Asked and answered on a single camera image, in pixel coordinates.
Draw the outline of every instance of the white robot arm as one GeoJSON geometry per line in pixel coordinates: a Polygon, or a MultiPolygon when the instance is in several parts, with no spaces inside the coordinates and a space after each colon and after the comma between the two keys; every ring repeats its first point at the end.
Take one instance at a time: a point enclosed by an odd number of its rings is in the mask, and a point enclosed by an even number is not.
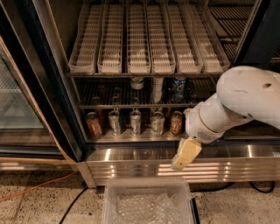
{"type": "Polygon", "coordinates": [[[185,110],[185,131],[171,168],[182,170],[226,130],[252,120],[280,129],[280,74],[250,66],[227,70],[220,78],[216,94],[185,110]]]}

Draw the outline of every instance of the orange cable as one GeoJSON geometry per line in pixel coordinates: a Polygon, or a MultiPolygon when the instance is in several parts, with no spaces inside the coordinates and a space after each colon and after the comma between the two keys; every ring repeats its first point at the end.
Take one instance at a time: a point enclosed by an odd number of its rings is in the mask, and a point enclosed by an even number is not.
{"type": "Polygon", "coordinates": [[[33,191],[33,190],[35,190],[35,189],[37,189],[37,188],[39,188],[39,187],[41,187],[41,186],[50,184],[50,183],[52,183],[52,182],[57,182],[57,181],[61,181],[62,179],[70,178],[70,177],[73,176],[75,173],[77,173],[77,171],[71,172],[70,174],[67,174],[66,176],[63,176],[63,177],[61,177],[61,178],[54,178],[54,179],[48,180],[48,181],[46,181],[46,182],[44,182],[44,183],[42,183],[42,184],[35,185],[35,186],[33,186],[33,187],[31,187],[31,188],[29,188],[29,189],[27,189],[27,190],[23,190],[23,191],[21,191],[21,192],[13,193],[12,195],[9,195],[9,196],[7,196],[7,197],[4,197],[4,198],[0,199],[0,203],[3,202],[3,201],[5,201],[5,200],[8,200],[8,199],[17,197],[17,196],[19,196],[19,195],[22,195],[22,194],[24,194],[24,193],[28,193],[28,192],[30,192],[30,191],[33,191]]]}

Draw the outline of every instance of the beverage cooler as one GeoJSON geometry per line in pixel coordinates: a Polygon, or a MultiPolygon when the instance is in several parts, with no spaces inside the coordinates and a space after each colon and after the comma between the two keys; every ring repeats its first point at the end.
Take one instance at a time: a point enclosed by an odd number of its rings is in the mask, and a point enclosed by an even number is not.
{"type": "Polygon", "coordinates": [[[75,166],[90,187],[279,180],[280,130],[258,121],[171,168],[185,109],[224,72],[280,72],[279,10],[276,0],[2,0],[1,161],[75,166]]]}

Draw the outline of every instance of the floor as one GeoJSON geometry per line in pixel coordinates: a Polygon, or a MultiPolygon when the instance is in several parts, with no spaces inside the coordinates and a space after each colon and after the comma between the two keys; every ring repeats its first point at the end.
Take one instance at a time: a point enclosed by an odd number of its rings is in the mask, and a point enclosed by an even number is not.
{"type": "MultiPolygon", "coordinates": [[[[0,171],[0,199],[32,186],[68,174],[68,171],[0,171]]],[[[267,189],[268,183],[257,183],[267,189]]],[[[224,184],[190,185],[202,190],[224,184]]],[[[65,211],[84,188],[77,173],[70,178],[44,185],[24,195],[0,203],[0,224],[60,223],[65,211]]],[[[279,223],[280,183],[274,192],[263,194],[249,183],[235,183],[218,192],[192,192],[200,223],[279,223]]],[[[75,202],[64,224],[101,222],[103,193],[88,189],[75,202]]]]}

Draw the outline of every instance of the bubble wrap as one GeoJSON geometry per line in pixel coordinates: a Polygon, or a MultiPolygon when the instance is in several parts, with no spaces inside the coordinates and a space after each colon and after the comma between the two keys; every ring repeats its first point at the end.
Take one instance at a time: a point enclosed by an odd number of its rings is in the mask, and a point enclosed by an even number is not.
{"type": "Polygon", "coordinates": [[[138,194],[115,199],[115,224],[178,224],[180,213],[173,201],[176,195],[138,194]]]}

